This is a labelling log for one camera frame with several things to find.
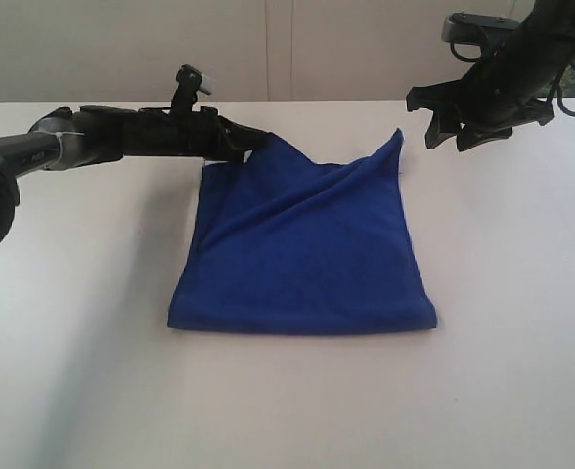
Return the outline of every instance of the microfiber cloth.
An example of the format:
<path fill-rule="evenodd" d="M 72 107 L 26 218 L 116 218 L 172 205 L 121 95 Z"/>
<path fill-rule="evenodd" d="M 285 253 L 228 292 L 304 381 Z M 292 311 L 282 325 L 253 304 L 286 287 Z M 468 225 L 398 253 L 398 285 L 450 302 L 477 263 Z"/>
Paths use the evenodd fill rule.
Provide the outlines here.
<path fill-rule="evenodd" d="M 403 135 L 348 165 L 271 134 L 244 165 L 206 165 L 168 326 L 355 335 L 430 329 L 398 185 Z"/>

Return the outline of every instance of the table surface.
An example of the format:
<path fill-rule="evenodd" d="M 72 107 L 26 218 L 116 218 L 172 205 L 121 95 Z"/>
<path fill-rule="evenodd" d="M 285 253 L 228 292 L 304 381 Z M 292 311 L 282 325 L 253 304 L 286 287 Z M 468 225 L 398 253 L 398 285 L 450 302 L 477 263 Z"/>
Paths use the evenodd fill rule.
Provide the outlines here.
<path fill-rule="evenodd" d="M 0 136 L 55 107 L 0 105 Z M 201 161 L 32 174 L 0 246 L 0 469 L 575 468 L 575 119 L 457 154 L 426 150 L 430 114 L 401 102 L 218 107 L 319 162 L 402 127 L 440 327 L 169 330 Z"/>

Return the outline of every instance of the blue cloth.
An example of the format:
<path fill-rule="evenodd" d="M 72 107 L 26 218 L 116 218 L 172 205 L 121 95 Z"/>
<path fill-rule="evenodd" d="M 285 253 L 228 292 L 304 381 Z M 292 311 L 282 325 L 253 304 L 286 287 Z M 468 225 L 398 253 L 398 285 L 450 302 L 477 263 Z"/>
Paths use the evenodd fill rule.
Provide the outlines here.
<path fill-rule="evenodd" d="M 398 186 L 403 134 L 348 165 L 271 135 L 245 165 L 205 166 L 168 326 L 344 335 L 430 329 Z"/>

